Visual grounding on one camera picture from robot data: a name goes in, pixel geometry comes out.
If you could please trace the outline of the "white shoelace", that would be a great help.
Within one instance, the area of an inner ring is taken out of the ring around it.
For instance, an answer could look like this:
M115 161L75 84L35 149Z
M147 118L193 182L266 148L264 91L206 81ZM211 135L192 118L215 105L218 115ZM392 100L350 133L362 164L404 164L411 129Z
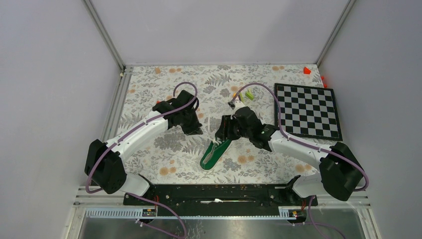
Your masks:
M213 117L208 117L206 121L207 126L207 137L210 143L216 139L220 139L219 137L215 136L215 133L218 129L218 124L220 123L220 120L215 120Z

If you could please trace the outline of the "green white sneaker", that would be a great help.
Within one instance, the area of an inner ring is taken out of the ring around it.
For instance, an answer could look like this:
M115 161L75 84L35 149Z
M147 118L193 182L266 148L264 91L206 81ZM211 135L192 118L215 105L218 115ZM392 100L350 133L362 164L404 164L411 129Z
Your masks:
M230 147L231 140L216 139L210 143L200 160L200 167L203 170L211 170L218 163L219 159Z

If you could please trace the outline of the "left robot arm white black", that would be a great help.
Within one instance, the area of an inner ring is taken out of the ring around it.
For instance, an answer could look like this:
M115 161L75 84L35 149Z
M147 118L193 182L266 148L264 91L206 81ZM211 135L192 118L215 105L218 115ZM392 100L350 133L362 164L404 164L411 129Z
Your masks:
M182 90L176 98L158 102L127 131L105 142L91 142L84 168L89 182L95 182L107 194L132 193L141 204L150 204L154 200L150 182L126 172L124 163L144 144L173 127L180 126L185 135L202 134L196 114L198 106L197 96Z

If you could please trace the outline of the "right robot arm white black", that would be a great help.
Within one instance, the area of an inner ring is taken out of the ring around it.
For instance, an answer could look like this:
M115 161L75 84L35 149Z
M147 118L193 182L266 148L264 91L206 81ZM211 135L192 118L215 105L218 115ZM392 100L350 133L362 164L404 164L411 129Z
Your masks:
M278 126L262 123L249 107L223 115L215 137L221 142L246 138L256 148L286 154L317 169L314 175L294 180L292 187L286 190L286 200L292 205L323 192L347 201L353 192L363 191L369 184L368 176L346 144L317 144L301 139L281 131Z

